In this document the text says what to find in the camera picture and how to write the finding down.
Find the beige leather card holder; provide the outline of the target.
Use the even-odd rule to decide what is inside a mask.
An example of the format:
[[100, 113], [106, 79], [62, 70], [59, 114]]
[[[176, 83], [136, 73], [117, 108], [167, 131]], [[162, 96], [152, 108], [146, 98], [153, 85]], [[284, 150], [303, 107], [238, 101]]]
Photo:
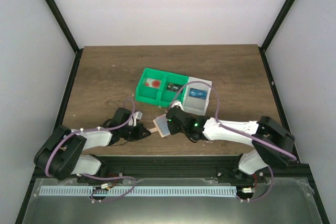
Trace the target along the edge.
[[168, 127], [168, 120], [166, 118], [166, 114], [162, 114], [158, 117], [156, 117], [153, 120], [154, 128], [149, 129], [151, 133], [158, 132], [161, 138], [164, 138], [168, 135], [170, 135], [170, 130]]

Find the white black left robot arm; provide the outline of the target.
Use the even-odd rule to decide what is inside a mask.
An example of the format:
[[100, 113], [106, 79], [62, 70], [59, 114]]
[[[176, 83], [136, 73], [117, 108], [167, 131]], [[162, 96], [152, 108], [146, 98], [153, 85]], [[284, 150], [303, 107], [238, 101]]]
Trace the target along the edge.
[[142, 113], [118, 108], [111, 119], [90, 130], [72, 130], [58, 126], [39, 149], [34, 164], [46, 176], [64, 180], [70, 175], [86, 174], [95, 184], [102, 184], [107, 170], [94, 155], [83, 155], [84, 150], [116, 144], [120, 139], [135, 142], [151, 135], [139, 120]]

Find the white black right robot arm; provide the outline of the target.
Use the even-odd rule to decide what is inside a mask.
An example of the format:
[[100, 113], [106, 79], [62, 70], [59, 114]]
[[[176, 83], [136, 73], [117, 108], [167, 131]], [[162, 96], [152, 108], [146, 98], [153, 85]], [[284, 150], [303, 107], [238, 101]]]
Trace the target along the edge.
[[181, 106], [171, 107], [166, 114], [170, 134], [184, 134], [191, 142], [229, 141], [253, 148], [240, 157], [233, 177], [244, 184], [252, 174], [266, 167], [286, 168], [296, 161], [292, 153], [295, 137], [275, 120], [262, 116], [258, 121], [223, 121], [209, 116], [192, 116]]

